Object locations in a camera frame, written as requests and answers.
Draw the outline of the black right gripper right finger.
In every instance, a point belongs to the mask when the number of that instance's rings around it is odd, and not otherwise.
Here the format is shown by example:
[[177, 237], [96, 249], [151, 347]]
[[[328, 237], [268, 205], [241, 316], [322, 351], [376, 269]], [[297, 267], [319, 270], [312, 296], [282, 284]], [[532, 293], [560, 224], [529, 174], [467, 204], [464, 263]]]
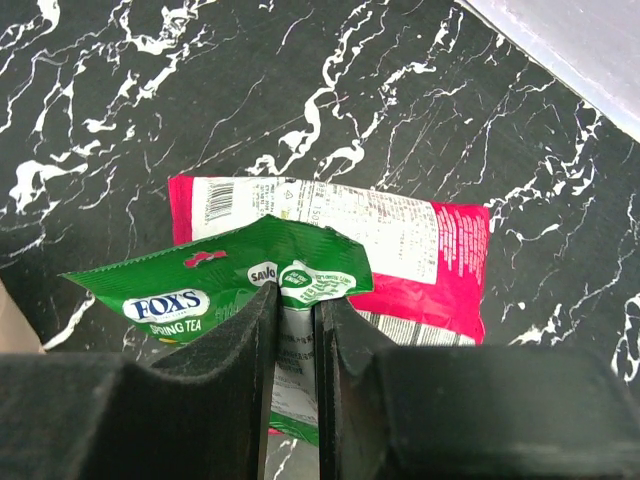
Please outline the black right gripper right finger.
[[399, 346], [314, 310], [324, 479], [635, 479], [639, 408], [580, 349]]

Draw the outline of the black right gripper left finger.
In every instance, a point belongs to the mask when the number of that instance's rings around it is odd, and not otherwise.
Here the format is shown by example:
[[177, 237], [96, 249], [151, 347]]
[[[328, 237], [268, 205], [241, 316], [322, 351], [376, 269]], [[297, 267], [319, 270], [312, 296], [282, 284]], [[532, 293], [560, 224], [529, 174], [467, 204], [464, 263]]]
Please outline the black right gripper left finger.
[[114, 353], [1, 358], [5, 479], [260, 479], [279, 293], [145, 366]]

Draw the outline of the pink snack bag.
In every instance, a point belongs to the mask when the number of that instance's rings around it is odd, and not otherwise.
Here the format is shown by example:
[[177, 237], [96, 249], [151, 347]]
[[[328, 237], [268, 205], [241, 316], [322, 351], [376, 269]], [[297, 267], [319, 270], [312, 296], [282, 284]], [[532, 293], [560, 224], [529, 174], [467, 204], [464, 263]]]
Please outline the pink snack bag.
[[489, 213], [477, 205], [416, 200], [285, 177], [169, 180], [177, 245], [271, 214], [331, 227], [361, 243], [374, 289], [351, 298], [366, 320], [400, 345], [479, 345]]

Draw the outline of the green Fox's candy bag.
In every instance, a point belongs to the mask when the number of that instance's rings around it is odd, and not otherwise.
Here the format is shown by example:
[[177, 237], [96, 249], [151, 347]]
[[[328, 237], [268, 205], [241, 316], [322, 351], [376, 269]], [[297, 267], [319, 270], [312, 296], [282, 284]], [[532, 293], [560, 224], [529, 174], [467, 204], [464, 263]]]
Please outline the green Fox's candy bag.
[[319, 443], [313, 308], [369, 293], [364, 247], [331, 228], [271, 215], [217, 236], [65, 279], [151, 337], [186, 345], [245, 307], [264, 285], [281, 304], [271, 428]]

